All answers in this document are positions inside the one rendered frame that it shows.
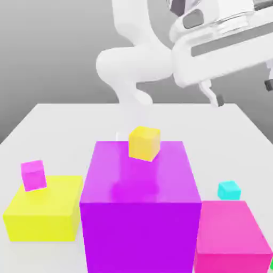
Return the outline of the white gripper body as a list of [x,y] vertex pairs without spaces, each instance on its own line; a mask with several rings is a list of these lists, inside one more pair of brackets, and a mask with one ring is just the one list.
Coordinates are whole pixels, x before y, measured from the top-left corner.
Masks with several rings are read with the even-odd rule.
[[181,35],[174,43],[177,86],[210,80],[265,63],[273,70],[273,9],[261,9]]

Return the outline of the small yellow cube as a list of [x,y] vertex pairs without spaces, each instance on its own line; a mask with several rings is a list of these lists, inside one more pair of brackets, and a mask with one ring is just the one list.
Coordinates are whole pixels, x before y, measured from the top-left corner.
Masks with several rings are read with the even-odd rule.
[[160,130],[137,126],[129,134],[129,156],[152,162],[160,150]]

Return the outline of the small cyan cube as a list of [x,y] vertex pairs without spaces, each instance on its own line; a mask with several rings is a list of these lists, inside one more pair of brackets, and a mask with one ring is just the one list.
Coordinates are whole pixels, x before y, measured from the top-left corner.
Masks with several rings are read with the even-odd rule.
[[240,200],[241,192],[235,181],[220,182],[218,185],[218,197],[221,200]]

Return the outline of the small magenta cube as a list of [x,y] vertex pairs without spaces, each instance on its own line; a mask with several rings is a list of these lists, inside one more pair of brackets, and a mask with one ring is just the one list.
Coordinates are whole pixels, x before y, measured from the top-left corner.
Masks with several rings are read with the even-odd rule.
[[25,191],[32,191],[47,187],[42,160],[22,163],[21,176]]

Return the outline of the large pink box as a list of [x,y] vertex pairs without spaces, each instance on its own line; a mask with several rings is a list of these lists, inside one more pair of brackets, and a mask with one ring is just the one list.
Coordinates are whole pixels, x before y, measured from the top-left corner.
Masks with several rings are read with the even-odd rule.
[[195,273],[267,273],[273,251],[245,201],[202,202]]

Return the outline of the large purple box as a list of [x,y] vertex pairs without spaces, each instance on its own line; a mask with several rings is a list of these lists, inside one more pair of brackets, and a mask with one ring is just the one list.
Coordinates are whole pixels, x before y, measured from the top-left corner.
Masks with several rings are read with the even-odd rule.
[[201,199],[181,141],[152,162],[94,146],[80,200],[88,273],[192,273]]

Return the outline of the large yellow box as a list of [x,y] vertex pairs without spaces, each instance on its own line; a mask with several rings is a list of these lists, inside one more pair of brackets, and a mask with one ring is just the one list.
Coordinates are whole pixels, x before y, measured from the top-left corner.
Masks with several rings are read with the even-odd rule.
[[25,191],[20,186],[3,214],[12,242],[72,242],[81,214],[80,175],[48,175],[47,187]]

